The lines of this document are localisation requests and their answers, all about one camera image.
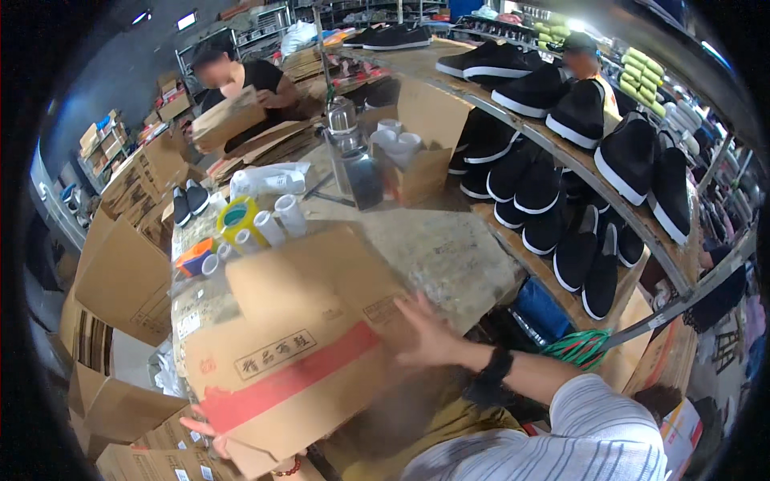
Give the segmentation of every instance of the wall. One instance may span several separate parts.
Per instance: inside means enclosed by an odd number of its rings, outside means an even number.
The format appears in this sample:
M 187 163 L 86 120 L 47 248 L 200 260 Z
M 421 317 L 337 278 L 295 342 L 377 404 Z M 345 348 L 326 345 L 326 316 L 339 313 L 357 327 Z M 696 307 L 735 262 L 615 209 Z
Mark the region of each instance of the wall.
M 152 19 L 127 32 L 133 11 L 141 11 L 142 2 L 119 0 L 94 32 L 85 39 L 87 52 L 73 57 L 72 67 L 62 72 L 62 82 L 69 90 L 60 95 L 48 125 L 43 125 L 41 154 L 49 175 L 55 178 L 64 164 L 74 159 L 81 135 L 110 109 L 123 113 L 127 125 L 138 125 L 148 115 L 157 96 L 155 81 L 169 70 L 178 70 L 174 50 L 182 48 L 191 35 L 205 30 L 219 12 L 234 6 L 236 0 L 152 0 Z M 198 22 L 178 32 L 176 22 L 194 8 Z M 127 12 L 116 21 L 116 11 Z

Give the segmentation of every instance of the striped shirt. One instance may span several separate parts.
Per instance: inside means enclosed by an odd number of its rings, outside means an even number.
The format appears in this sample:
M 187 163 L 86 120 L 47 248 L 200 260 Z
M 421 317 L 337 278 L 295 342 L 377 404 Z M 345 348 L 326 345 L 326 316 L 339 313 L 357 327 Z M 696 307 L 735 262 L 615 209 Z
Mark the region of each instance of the striped shirt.
M 550 435 L 493 429 L 433 446 L 412 460 L 402 481 L 663 480 L 666 455 L 655 421 L 601 377 L 566 382 L 551 404 Z

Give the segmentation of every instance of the green rope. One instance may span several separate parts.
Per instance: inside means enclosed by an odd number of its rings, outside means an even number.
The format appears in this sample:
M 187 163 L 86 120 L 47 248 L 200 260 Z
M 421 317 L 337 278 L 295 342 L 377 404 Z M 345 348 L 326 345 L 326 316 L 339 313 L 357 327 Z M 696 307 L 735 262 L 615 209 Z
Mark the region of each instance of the green rope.
M 569 362 L 584 371 L 591 371 L 601 364 L 604 355 L 607 354 L 599 352 L 599 348 L 609 339 L 610 334 L 611 331 L 608 329 L 575 332 L 545 346 L 541 353 Z

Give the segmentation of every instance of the red stripe on box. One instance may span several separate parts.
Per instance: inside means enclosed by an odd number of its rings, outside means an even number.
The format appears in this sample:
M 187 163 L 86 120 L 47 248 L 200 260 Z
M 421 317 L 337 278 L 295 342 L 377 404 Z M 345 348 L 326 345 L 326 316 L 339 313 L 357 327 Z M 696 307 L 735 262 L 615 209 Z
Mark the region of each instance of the red stripe on box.
M 342 369 L 379 343 L 377 334 L 365 322 L 358 322 L 328 346 L 251 386 L 235 392 L 206 387 L 206 398 L 200 405 L 214 429 L 227 433 Z

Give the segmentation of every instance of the yellow tape roll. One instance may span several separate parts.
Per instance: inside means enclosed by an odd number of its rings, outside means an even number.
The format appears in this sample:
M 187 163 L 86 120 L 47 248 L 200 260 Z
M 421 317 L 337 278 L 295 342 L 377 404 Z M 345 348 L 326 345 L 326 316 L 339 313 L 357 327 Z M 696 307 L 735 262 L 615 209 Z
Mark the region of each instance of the yellow tape roll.
M 241 254 L 244 252 L 241 252 L 236 244 L 236 235 L 244 229 L 248 229 L 262 247 L 270 247 L 259 230 L 254 227 L 254 218 L 258 212 L 259 206 L 254 199 L 247 195 L 236 197 L 219 213 L 219 217 L 216 219 L 216 230 Z

